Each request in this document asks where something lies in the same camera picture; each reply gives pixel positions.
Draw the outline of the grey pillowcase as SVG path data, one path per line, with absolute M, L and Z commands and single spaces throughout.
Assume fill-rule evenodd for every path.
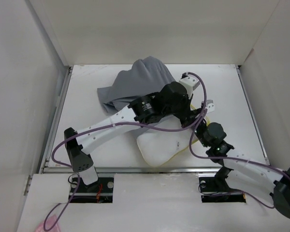
M 101 106 L 112 115 L 141 96 L 161 91 L 174 80 L 162 61 L 149 56 L 135 61 L 131 69 L 120 71 L 111 86 L 97 89 L 97 95 Z

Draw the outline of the white pillow yellow edge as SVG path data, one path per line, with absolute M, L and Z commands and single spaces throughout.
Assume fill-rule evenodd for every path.
M 142 157 L 151 167 L 160 167 L 184 153 L 189 147 L 191 135 L 191 129 L 165 132 L 145 128 L 135 133 Z

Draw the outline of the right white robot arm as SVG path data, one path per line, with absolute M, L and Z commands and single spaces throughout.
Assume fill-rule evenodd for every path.
M 266 200 L 290 219 L 290 168 L 286 171 L 258 163 L 224 141 L 227 134 L 218 123 L 201 122 L 194 131 L 206 147 L 207 157 L 221 168 L 213 177 L 202 177 L 205 193 L 248 192 Z

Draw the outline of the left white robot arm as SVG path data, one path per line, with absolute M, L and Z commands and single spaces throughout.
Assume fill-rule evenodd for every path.
M 120 111 L 86 130 L 68 128 L 64 131 L 66 151 L 74 172 L 80 174 L 82 186 L 92 192 L 100 183 L 91 153 L 100 145 L 128 131 L 153 126 L 163 118 L 175 116 L 183 127 L 196 121 L 191 110 L 193 92 L 200 82 L 190 77 L 166 84 L 161 91 L 141 96 Z

